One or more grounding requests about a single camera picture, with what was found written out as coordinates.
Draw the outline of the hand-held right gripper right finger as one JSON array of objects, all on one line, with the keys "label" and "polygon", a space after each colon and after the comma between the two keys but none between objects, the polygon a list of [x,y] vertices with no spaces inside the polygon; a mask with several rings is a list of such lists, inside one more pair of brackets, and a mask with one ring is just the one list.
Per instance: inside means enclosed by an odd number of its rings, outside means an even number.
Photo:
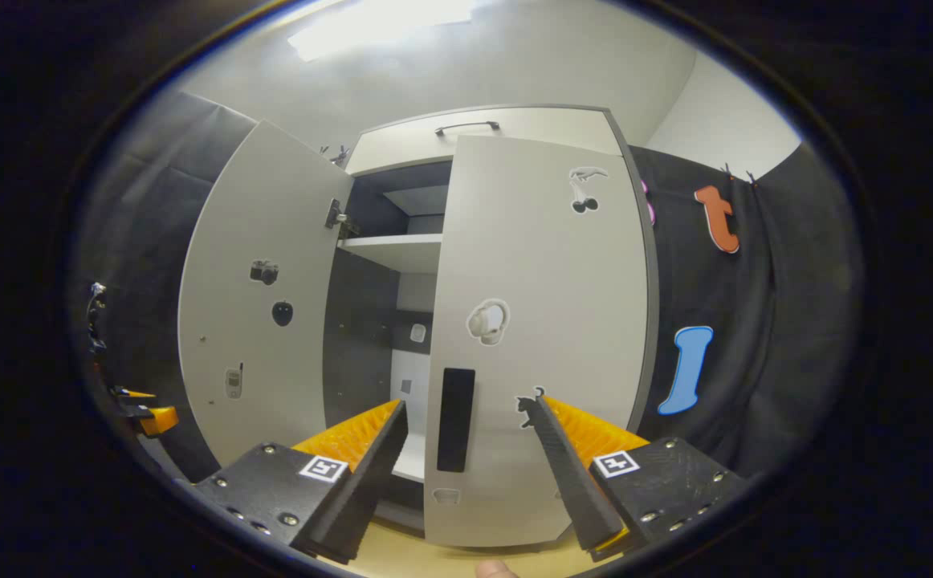
[{"label": "hand-held right gripper right finger", "polygon": [[532,430],[595,562],[682,534],[748,486],[679,437],[649,442],[544,393],[532,398]]}]

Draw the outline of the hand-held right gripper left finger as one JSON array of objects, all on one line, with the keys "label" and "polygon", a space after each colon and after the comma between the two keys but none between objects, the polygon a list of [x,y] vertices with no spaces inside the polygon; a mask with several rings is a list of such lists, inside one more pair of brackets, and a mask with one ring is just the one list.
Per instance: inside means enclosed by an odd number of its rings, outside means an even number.
[{"label": "hand-held right gripper left finger", "polygon": [[407,436],[405,402],[390,400],[293,446],[257,444],[194,498],[260,541],[347,564]]}]

